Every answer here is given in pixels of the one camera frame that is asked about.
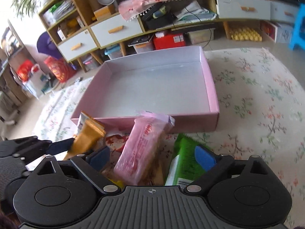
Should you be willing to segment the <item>red box under cabinet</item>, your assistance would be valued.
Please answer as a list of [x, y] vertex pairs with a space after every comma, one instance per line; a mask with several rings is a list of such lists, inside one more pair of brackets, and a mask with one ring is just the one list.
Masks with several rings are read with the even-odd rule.
[[183, 34], [167, 34], [160, 38], [154, 36], [152, 40], [156, 50], [186, 46]]

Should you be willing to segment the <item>blue plastic stool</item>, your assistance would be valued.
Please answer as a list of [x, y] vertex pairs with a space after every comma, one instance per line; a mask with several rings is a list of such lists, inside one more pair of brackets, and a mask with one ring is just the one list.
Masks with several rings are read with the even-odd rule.
[[300, 5], [289, 48], [293, 50], [296, 46], [304, 50], [304, 4]]

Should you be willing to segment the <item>red printed bag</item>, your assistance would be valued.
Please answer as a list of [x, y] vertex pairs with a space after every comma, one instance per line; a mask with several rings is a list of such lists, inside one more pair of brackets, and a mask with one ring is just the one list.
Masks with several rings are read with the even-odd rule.
[[71, 77], [76, 74], [69, 63], [67, 63], [63, 58], [56, 59], [52, 56], [48, 56], [44, 63], [55, 75], [60, 83], [66, 83]]

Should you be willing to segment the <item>red white snack bag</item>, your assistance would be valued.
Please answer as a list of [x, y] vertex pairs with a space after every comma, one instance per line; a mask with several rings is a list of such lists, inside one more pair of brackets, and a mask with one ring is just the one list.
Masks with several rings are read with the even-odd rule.
[[105, 144], [109, 147], [111, 155], [121, 154], [124, 150], [125, 144], [129, 135], [114, 134], [105, 138]]

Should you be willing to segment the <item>white shopping bag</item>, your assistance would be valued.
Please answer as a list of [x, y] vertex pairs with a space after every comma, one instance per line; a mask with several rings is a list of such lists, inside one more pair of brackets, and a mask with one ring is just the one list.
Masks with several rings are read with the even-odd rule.
[[51, 90], [51, 77], [44, 73], [39, 64], [33, 65], [30, 76], [23, 86], [37, 99]]

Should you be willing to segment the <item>pink cardboard box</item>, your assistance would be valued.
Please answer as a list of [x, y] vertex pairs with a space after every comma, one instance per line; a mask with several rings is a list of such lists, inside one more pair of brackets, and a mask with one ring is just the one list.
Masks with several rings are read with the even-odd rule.
[[95, 74], [71, 120], [84, 112], [107, 129], [129, 132], [142, 111], [170, 115], [173, 133], [211, 132], [219, 104], [200, 46], [156, 50], [106, 61]]

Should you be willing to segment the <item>green snack pack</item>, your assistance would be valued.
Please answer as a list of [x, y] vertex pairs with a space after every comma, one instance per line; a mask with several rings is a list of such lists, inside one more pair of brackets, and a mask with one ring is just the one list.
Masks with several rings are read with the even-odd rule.
[[165, 185], [178, 185], [183, 190], [205, 174], [206, 171], [195, 159], [197, 145], [200, 143], [194, 139], [181, 133], [178, 135], [174, 143], [172, 161]]

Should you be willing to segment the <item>pink wafer snack pack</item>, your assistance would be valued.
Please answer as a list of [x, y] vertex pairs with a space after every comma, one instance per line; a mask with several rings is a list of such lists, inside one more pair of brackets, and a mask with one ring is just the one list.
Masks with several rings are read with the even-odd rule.
[[114, 167], [114, 174], [127, 185], [138, 185], [155, 158], [161, 136], [175, 126], [170, 115], [142, 112]]

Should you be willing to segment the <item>orange lotus chip bag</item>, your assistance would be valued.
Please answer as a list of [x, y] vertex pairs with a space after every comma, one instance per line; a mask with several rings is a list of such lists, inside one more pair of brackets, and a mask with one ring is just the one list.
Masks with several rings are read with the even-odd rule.
[[64, 160], [68, 160], [78, 154], [83, 154], [94, 148], [96, 143], [106, 135], [104, 125], [81, 111], [78, 120], [78, 132], [71, 148], [67, 151]]

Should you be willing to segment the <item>purple hat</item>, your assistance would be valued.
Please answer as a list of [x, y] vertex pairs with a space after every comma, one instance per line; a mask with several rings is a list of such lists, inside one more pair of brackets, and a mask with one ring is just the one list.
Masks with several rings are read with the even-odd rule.
[[61, 52], [46, 31], [42, 33], [37, 40], [37, 51], [56, 59], [62, 58]]

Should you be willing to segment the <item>floral tablecloth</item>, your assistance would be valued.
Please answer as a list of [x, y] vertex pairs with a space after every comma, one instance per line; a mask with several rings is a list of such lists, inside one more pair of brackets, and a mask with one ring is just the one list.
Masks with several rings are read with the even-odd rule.
[[[264, 48], [204, 51], [218, 97], [219, 118], [211, 132], [181, 133], [216, 154], [235, 159], [260, 156], [292, 197], [285, 224], [304, 226], [304, 89]], [[77, 133], [71, 116], [92, 79], [56, 92], [34, 127], [40, 139], [60, 141]], [[164, 135], [158, 160], [141, 185], [164, 185], [174, 143], [180, 133]], [[120, 154], [111, 155], [103, 174], [124, 186], [113, 172]]]

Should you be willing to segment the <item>wooden shelf cabinet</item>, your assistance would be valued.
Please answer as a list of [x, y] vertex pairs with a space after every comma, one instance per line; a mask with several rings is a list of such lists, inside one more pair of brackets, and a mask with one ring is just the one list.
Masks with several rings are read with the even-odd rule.
[[126, 21], [114, 4], [97, 0], [50, 0], [39, 12], [42, 24], [68, 62], [96, 55], [98, 49], [162, 29], [221, 21], [267, 20], [294, 23], [299, 5], [281, 0], [180, 0], [157, 3]]

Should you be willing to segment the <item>yellow egg tray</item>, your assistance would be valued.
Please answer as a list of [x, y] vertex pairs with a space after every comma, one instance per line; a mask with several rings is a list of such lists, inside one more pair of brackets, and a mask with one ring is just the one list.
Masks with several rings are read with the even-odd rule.
[[262, 36], [254, 29], [247, 26], [230, 29], [230, 36], [235, 41], [262, 42]]

